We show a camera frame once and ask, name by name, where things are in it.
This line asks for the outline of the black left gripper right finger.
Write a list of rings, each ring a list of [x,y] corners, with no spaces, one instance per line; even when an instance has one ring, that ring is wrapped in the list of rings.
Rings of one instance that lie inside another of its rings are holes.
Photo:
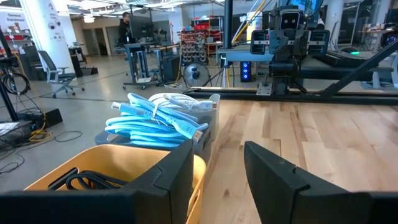
[[[244,165],[262,224],[398,224],[398,192],[349,192],[253,141]]]

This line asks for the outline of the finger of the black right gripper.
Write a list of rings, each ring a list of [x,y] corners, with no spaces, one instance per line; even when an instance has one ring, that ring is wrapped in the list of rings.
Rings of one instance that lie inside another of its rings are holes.
[[[256,55],[264,55],[268,45],[268,31],[254,30],[251,33],[250,52]]]
[[[322,29],[311,31],[310,38],[307,43],[307,53],[309,55],[325,55],[328,51],[329,41],[329,30]]]

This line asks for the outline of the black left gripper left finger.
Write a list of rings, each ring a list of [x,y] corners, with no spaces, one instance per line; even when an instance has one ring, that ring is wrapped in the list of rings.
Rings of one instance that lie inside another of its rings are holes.
[[[0,194],[0,224],[184,224],[193,144],[89,148],[25,190]]]

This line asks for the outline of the computer tower blue light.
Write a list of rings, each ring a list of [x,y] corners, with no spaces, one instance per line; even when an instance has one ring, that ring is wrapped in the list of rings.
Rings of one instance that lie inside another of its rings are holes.
[[[251,72],[251,62],[240,62],[240,79],[241,82],[251,82],[252,72]]]

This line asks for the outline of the orange plastic bin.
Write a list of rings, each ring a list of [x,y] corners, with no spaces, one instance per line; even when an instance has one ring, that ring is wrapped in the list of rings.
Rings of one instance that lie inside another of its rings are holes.
[[[86,190],[66,179],[86,170],[127,185]],[[197,224],[203,201],[204,160],[187,141],[171,151],[104,144],[89,148],[26,187],[29,220],[49,223]]]

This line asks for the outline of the red parts rack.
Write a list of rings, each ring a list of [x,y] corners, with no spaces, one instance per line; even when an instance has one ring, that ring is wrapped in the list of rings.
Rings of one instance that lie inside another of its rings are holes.
[[[207,31],[183,30],[180,33],[180,52],[182,64],[208,63],[206,46]]]

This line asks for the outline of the round floor fan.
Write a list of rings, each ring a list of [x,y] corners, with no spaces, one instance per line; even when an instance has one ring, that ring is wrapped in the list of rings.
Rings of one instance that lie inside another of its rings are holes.
[[[210,82],[209,70],[201,63],[190,63],[185,66],[183,77],[188,86],[206,86]]]

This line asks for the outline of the dark grey plastic bin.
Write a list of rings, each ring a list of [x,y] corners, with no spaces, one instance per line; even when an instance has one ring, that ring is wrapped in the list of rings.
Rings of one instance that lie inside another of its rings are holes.
[[[122,146],[134,146],[135,144],[131,144],[129,138],[120,136],[117,134],[110,134],[106,131],[102,131],[94,137],[94,141],[96,145],[101,144],[115,144]],[[200,156],[206,163],[208,163],[211,156],[211,144],[213,141],[212,137],[212,129],[207,128],[203,132],[203,136],[198,143],[195,143],[193,146],[194,154]]]

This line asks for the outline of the light grey plastic bin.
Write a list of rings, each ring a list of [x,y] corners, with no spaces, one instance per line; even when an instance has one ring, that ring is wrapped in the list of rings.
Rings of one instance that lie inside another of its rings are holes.
[[[196,116],[200,123],[208,123],[212,129],[213,141],[216,138],[218,130],[218,121],[220,115],[220,98],[219,94],[212,94],[208,99],[197,100],[190,98],[192,108],[188,111],[190,115]]]

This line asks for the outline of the black computer monitor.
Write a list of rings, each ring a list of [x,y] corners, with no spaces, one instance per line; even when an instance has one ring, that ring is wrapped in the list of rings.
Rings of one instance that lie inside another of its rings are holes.
[[[141,17],[141,16],[130,17],[131,34],[136,39],[152,37],[153,26],[154,25],[150,17]]]

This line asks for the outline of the grey standing desk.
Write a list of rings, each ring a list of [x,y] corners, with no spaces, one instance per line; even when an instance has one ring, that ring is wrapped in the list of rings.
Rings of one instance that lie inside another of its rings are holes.
[[[126,44],[124,49],[132,81],[123,83],[123,90],[127,90],[128,86],[139,86],[145,90],[148,86],[161,86],[164,83],[161,69],[149,68],[147,53],[150,44]]]

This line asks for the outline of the black floor power box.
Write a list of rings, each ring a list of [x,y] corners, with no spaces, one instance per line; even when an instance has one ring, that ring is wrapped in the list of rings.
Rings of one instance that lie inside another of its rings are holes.
[[[21,120],[31,122],[31,130],[49,128],[56,124],[62,123],[63,118],[58,108],[48,109],[41,111],[38,108],[28,108],[17,112],[17,117]]]

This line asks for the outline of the person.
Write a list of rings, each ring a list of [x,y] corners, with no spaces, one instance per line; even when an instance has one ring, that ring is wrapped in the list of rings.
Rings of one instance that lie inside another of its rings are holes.
[[[129,43],[129,28],[130,28],[130,13],[124,12],[122,14],[122,18],[120,19],[118,33],[119,33],[119,41],[122,44]]]

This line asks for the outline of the grey office chair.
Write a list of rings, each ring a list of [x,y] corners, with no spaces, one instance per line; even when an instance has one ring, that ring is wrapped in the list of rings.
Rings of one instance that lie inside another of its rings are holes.
[[[70,84],[72,81],[77,79],[77,75],[75,73],[67,73],[66,67],[57,67],[46,51],[38,50],[37,52],[39,57],[44,62],[43,68],[47,74],[47,83],[51,85],[59,85],[56,90],[52,91],[52,98],[56,98],[57,93],[62,90],[64,90],[65,93],[70,91],[73,96],[76,95],[74,91],[75,88],[85,91],[85,88],[82,86]]]

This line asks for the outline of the white building pillar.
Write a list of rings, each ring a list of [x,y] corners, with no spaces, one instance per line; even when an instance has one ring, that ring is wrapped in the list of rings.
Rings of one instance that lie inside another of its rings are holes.
[[[74,73],[63,25],[54,0],[19,0],[37,50],[48,53],[56,67]]]

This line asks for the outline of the black aluminium table frame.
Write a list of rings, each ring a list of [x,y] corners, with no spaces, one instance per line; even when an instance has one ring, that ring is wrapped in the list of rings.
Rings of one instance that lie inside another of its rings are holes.
[[[253,55],[248,51],[238,52],[235,49],[222,49],[221,56],[224,62],[268,62],[269,54]],[[260,83],[257,90],[234,90],[232,88],[215,87],[191,87],[185,94],[192,97],[204,98],[212,94],[219,94],[222,98],[230,100],[264,100],[264,101],[292,101],[307,103],[344,103],[358,105],[398,105],[398,94],[388,93],[346,93],[341,89],[332,95],[323,90],[308,91],[309,94],[301,95],[295,88],[291,89],[289,95],[269,95],[269,88]]]

